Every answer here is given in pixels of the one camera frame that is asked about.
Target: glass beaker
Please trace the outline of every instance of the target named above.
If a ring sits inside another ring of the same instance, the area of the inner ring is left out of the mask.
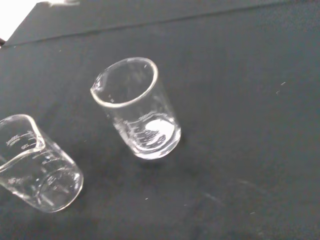
[[[121,60],[102,72],[90,91],[137,157],[158,159],[177,146],[181,128],[153,61]]]
[[[78,196],[83,174],[28,115],[0,121],[0,184],[47,213],[64,209]]]

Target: dark fabric surface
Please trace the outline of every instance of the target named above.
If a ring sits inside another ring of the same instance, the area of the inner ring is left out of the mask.
[[[50,7],[42,2],[35,6],[7,45],[192,18],[198,15],[214,15],[290,1],[292,2],[292,0],[79,0],[79,5],[67,7],[61,5]]]
[[[4,240],[318,240],[320,6],[305,2],[0,49],[0,118],[25,113],[83,170],[45,214],[0,188]],[[182,129],[134,157],[90,94],[127,57],[158,66]]]

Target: white surface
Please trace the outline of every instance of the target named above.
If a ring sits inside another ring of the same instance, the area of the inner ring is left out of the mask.
[[[7,41],[38,2],[51,6],[77,4],[75,0],[0,0],[0,38]]]

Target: clear glass beaker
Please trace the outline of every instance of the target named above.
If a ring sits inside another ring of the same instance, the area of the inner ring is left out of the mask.
[[[121,60],[102,72],[90,90],[136,156],[158,159],[178,144],[181,128],[151,60]]]
[[[28,115],[0,121],[0,184],[47,213],[64,209],[78,196],[83,174]]]

